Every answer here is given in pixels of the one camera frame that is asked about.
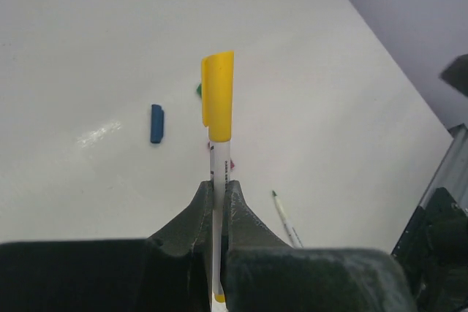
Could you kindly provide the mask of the yellow-ended white marker pen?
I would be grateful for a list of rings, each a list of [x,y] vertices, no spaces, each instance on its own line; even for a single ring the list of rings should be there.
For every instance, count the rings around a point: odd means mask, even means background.
[[[224,198],[230,182],[230,141],[211,141],[211,145],[213,149],[211,150],[210,176],[214,190],[212,290],[215,301],[223,303],[225,297],[221,283],[222,222]]]

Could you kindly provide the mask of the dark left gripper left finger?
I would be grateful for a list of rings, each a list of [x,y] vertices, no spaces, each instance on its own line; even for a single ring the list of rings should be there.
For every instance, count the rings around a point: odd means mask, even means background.
[[[209,311],[213,186],[147,238],[1,245],[3,311]]]

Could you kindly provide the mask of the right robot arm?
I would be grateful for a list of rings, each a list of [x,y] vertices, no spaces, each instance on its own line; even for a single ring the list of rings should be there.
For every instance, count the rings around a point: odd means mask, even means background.
[[[227,188],[221,278],[229,311],[465,311],[467,128],[448,148],[390,254],[291,248]]]

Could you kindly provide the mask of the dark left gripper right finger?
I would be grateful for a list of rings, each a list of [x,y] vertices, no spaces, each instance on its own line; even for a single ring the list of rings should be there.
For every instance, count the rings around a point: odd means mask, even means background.
[[[221,282],[229,311],[416,311],[400,265],[362,248],[293,248],[227,186]]]

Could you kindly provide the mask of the yellow pen cap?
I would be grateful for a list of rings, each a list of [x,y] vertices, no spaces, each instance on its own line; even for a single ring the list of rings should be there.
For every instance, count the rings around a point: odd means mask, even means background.
[[[233,51],[201,61],[202,119],[213,142],[228,142],[232,136],[233,72]]]

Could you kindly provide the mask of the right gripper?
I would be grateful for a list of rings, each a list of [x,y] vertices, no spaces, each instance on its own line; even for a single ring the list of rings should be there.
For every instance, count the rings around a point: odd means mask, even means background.
[[[440,79],[468,97],[468,54],[456,57],[441,72]]]

